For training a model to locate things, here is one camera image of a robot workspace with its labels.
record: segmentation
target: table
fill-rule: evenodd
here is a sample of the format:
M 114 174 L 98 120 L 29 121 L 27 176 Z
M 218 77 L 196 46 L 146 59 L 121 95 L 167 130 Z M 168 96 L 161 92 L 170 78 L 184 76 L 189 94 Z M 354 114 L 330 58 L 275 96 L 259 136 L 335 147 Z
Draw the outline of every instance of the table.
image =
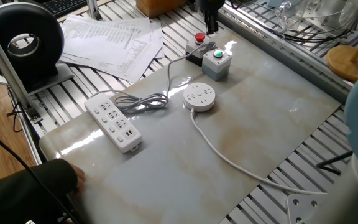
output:
M 144 138 L 137 152 L 121 154 L 88 113 L 41 138 L 48 159 L 62 157 L 86 172 L 76 204 L 91 223 L 218 223 L 258 185 L 196 132 L 181 101 L 189 83 L 207 83 L 217 93 L 211 111 L 196 117 L 200 128 L 225 156 L 262 177 L 339 106 L 233 31 L 213 40 L 233 54 L 229 77 L 214 82 L 186 60 L 173 64 L 168 108 L 128 115 Z M 163 92 L 166 73 L 162 68 L 126 91 Z

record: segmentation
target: keyboard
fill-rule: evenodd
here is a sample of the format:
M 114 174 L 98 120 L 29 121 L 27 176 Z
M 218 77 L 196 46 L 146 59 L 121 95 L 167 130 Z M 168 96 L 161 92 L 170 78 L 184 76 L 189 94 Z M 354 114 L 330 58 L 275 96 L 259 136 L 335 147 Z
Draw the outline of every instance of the keyboard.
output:
M 86 6 L 86 0 L 49 0 L 41 3 L 55 18 L 69 14 L 74 10 Z

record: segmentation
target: black sleeve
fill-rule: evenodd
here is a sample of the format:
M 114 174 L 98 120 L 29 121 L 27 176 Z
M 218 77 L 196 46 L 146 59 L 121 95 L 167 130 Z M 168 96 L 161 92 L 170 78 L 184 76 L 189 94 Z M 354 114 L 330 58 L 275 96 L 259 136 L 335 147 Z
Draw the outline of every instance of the black sleeve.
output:
M 77 185 L 75 171 L 63 159 L 55 159 L 31 169 L 58 198 L 74 190 Z M 0 179 L 0 223 L 26 223 L 56 205 L 26 170 Z

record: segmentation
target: round power socket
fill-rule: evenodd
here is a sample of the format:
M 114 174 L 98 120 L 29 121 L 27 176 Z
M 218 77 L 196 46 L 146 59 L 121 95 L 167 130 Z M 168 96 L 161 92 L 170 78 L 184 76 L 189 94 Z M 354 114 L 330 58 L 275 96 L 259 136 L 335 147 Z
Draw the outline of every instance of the round power socket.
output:
M 192 83 L 183 92 L 183 103 L 195 112 L 211 109 L 215 102 L 215 91 L 205 83 Z

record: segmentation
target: cardboard box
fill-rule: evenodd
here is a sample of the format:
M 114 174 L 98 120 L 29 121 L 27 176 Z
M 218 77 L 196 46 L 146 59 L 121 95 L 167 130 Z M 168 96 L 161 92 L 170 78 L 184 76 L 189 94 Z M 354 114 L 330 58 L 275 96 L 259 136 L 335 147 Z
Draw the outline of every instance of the cardboard box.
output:
M 149 18 L 157 17 L 186 3 L 187 0 L 136 0 L 136 6 Z

